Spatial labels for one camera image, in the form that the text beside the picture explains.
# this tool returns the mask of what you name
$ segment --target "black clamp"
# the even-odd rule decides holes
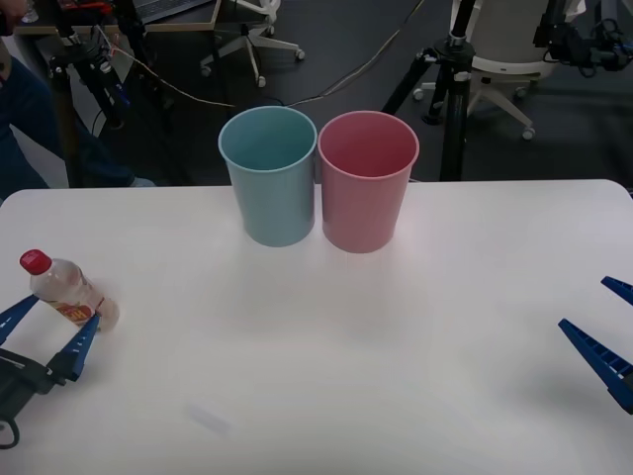
[[[27,312],[38,302],[31,295],[0,314],[0,346]],[[0,450],[15,447],[20,431],[15,418],[35,394],[48,394],[54,385],[77,381],[90,345],[99,327],[98,313],[59,351],[46,366],[0,347]],[[10,430],[11,437],[5,435]]]

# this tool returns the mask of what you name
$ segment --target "plastic bottle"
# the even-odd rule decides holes
[[[96,311],[99,330],[110,330],[119,319],[119,308],[105,297],[73,262],[51,259],[38,249],[25,252],[20,264],[31,274],[31,291],[74,324],[82,327]]]

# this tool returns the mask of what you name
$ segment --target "person's arm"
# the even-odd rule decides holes
[[[5,35],[12,35],[15,26],[27,14],[27,0],[0,0],[0,12],[7,24]]]

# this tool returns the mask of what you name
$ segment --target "blue cup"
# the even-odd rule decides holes
[[[315,124],[286,107],[258,107],[228,121],[218,138],[249,236],[281,247],[315,224]]]

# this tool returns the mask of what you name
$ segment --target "chair base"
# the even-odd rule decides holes
[[[490,83],[484,83],[480,81],[473,81],[473,88],[471,90],[471,100],[468,104],[468,115],[470,116],[475,107],[483,100],[487,99],[497,107],[506,111],[510,116],[512,116],[516,121],[523,124],[524,129],[522,133],[522,137],[526,141],[531,141],[536,132],[532,128],[533,122],[532,120],[523,114],[518,107],[516,107],[512,101],[510,101],[505,95],[495,87],[495,84],[525,84],[528,83],[530,85],[536,84],[539,80],[538,75],[514,75],[514,76],[497,76],[495,74],[486,74],[482,75],[479,71],[475,72],[478,75],[481,75],[482,79],[488,79]],[[434,82],[423,82],[413,90],[413,99],[416,101],[421,101],[424,97],[424,91],[432,91],[435,90]],[[523,98],[527,94],[527,89],[525,87],[519,87],[515,91],[515,96],[517,98]]]
[[[245,48],[248,51],[248,57],[250,58],[250,64],[253,68],[255,76],[255,85],[257,87],[264,87],[266,85],[266,78],[260,74],[259,64],[257,64],[257,58],[255,56],[255,48],[272,48],[272,49],[287,49],[295,52],[295,59],[298,61],[303,60],[306,57],[306,53],[294,43],[281,42],[279,40],[273,40],[272,38],[266,38],[263,35],[271,31],[272,26],[266,26],[261,28],[254,28],[248,32],[248,37],[240,36],[231,42],[227,43],[218,51],[220,57],[224,57],[239,49]],[[200,70],[203,76],[209,76],[211,74],[211,64],[214,62],[214,57],[209,55],[200,61]]]

